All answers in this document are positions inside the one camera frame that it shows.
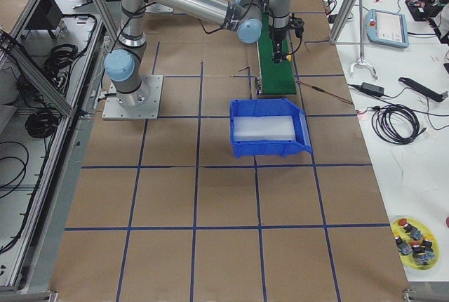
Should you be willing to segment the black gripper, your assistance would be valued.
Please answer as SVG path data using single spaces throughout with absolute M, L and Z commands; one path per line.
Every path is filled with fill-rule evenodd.
M 290 17 L 288 14 L 275 16 L 269 14 L 269 38 L 273 43 L 273 62 L 283 61 L 282 42 L 286 38 L 286 32 L 290 27 Z

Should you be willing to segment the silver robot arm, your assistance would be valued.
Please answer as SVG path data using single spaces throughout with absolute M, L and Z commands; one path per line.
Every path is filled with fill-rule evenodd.
M 291 52 L 283 41 L 291 28 L 291 0 L 121 0 L 122 27 L 120 47 L 106 58 L 105 69 L 116 88 L 118 101 L 125 107 L 145 103 L 149 87 L 139 75 L 140 61 L 146 48 L 143 17 L 147 5 L 156 3 L 178 9 L 199 20 L 215 23 L 220 29 L 236 32 L 241 42 L 252 44 L 262 34 L 262 16 L 268 16 L 272 60 L 281 63 Z

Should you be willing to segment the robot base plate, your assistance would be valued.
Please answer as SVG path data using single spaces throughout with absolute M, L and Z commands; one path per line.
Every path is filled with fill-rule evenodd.
M 142 76 L 142 85 L 136 92 L 128 95 L 116 92 L 113 84 L 102 113 L 104 120 L 157 119 L 163 88 L 162 75 Z
M 173 8 L 165 6 L 163 4 L 149 4 L 146 9 L 145 9 L 146 13 L 151 13 L 151 14 L 172 14 L 173 13 Z

